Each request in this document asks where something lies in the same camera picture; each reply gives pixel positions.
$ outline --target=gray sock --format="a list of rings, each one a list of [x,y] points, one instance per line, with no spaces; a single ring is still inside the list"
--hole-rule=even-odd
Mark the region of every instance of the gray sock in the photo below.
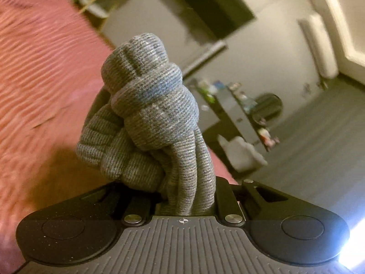
[[[161,214],[212,213],[215,174],[198,105],[161,40],[133,37],[107,58],[102,78],[78,157],[130,188],[160,192]]]

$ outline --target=clutter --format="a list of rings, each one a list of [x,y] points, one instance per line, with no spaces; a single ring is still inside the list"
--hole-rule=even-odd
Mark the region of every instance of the clutter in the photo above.
[[[269,131],[265,128],[261,128],[257,132],[260,135],[262,143],[269,150],[272,149],[275,145],[280,143],[279,138],[277,138],[277,137],[271,138],[271,135],[270,135]]]
[[[231,92],[235,92],[237,89],[239,89],[240,87],[242,86],[242,83],[239,83],[239,82],[237,82],[237,83],[230,83],[229,85],[228,85],[228,88],[229,88],[229,90],[231,91]]]
[[[250,114],[251,110],[257,105],[257,102],[253,98],[246,96],[245,92],[239,92],[236,97],[246,114]]]
[[[264,119],[264,118],[261,118],[257,123],[259,125],[261,125],[262,127],[266,127],[266,125],[267,125],[266,119]]]
[[[224,89],[226,86],[219,80],[215,81],[213,85],[217,88],[217,90]]]
[[[200,93],[204,96],[208,103],[215,103],[214,95],[218,92],[216,86],[210,84],[206,79],[199,80],[197,86]]]
[[[255,147],[240,136],[227,141],[218,135],[217,140],[237,172],[255,170],[268,164],[264,157],[255,150]]]

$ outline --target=white bag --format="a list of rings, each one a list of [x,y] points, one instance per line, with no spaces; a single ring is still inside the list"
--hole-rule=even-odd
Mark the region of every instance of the white bag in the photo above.
[[[218,135],[217,140],[237,172],[255,170],[268,164],[264,157],[255,150],[255,147],[242,137],[237,136],[231,141],[227,141]]]

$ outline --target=ribbed rubber pad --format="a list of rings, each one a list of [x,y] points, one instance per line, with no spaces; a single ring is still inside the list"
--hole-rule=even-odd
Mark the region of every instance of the ribbed rubber pad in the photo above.
[[[86,264],[59,268],[30,262],[19,274],[349,274],[338,262],[295,267],[260,253],[240,228],[214,217],[154,217],[125,230],[117,244]]]

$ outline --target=bed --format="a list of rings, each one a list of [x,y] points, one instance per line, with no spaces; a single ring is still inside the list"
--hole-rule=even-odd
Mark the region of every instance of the bed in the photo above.
[[[107,183],[74,148],[110,53],[69,0],[0,0],[1,274],[24,262],[15,240],[23,217]]]

